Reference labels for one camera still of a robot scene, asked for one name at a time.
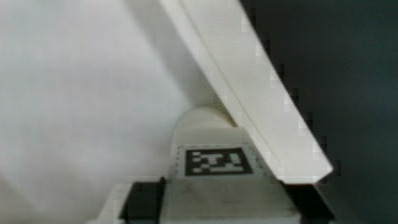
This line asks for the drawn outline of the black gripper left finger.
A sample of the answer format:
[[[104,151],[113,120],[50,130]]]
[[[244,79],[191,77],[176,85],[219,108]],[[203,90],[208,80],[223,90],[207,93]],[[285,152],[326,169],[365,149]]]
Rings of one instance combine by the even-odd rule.
[[[166,179],[136,182],[123,205],[123,224],[161,224]]]

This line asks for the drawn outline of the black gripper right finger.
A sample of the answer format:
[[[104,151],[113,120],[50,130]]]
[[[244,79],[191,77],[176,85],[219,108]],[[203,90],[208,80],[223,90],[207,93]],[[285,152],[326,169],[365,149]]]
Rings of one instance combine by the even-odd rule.
[[[303,218],[301,224],[333,224],[336,215],[313,185],[283,185]]]

